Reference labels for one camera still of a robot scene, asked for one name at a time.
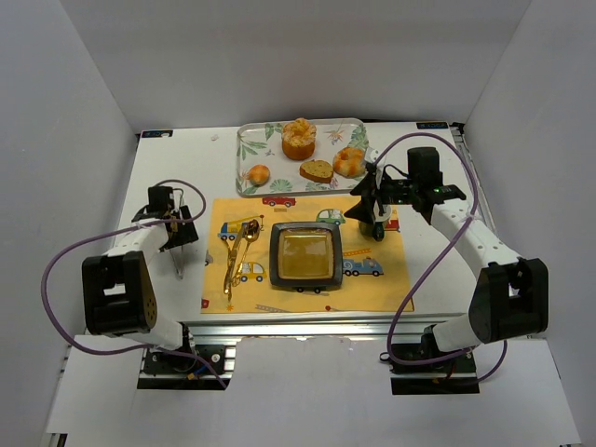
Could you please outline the large round sugared cake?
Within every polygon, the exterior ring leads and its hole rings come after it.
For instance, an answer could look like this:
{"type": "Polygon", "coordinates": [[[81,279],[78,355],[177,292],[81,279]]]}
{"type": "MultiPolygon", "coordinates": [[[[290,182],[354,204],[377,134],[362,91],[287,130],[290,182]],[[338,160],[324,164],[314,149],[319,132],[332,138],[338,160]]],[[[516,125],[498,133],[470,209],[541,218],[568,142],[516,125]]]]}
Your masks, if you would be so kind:
{"type": "Polygon", "coordinates": [[[282,151],[290,160],[303,161],[316,148],[317,128],[305,118],[296,118],[282,127],[282,151]]]}

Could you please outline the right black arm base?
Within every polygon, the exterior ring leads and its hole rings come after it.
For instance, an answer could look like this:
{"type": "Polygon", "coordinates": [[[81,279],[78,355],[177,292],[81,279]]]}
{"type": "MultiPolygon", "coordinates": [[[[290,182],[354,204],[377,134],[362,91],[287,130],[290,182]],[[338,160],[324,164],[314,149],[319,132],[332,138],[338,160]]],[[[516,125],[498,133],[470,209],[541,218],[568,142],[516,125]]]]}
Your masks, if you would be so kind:
{"type": "Polygon", "coordinates": [[[406,366],[396,363],[387,352],[379,360],[389,367],[394,396],[472,395],[480,393],[477,369],[472,354],[456,359],[406,366]]]}

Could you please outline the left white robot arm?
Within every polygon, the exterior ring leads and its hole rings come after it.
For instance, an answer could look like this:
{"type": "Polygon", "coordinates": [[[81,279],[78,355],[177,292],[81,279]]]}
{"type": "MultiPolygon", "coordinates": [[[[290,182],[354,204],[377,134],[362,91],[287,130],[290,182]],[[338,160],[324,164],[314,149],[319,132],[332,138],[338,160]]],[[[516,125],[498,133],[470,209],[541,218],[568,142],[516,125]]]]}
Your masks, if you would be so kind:
{"type": "Polygon", "coordinates": [[[85,320],[93,335],[125,337],[144,345],[191,353],[188,328],[158,311],[148,265],[163,251],[198,241],[190,210],[175,189],[148,188],[148,204],[110,250],[82,263],[85,320]]]}

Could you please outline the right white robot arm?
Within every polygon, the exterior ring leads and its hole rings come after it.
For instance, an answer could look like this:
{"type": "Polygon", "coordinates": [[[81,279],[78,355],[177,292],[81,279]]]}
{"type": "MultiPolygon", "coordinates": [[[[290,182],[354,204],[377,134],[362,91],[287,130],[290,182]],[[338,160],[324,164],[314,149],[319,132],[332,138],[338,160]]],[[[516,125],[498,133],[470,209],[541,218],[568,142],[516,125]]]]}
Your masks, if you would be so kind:
{"type": "Polygon", "coordinates": [[[376,162],[352,190],[359,203],[346,213],[384,237],[382,218],[390,205],[410,205],[450,240],[476,279],[465,315],[430,327],[425,335],[437,356],[477,345],[544,332],[549,324],[549,271],[537,258],[525,259],[472,215],[464,192],[446,184],[434,147],[407,153],[408,173],[393,179],[376,162]]]}

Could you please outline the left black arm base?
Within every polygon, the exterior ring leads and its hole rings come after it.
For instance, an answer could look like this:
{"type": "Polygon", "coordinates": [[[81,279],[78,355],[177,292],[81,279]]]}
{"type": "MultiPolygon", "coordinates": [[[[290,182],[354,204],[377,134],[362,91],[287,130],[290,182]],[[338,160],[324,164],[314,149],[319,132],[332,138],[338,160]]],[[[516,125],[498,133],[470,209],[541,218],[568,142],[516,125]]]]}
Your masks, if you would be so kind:
{"type": "MultiPolygon", "coordinates": [[[[233,371],[229,349],[225,345],[196,345],[195,351],[228,385],[233,371]]],[[[199,360],[154,350],[147,350],[143,354],[137,388],[174,391],[224,389],[211,370],[199,360]]]]}

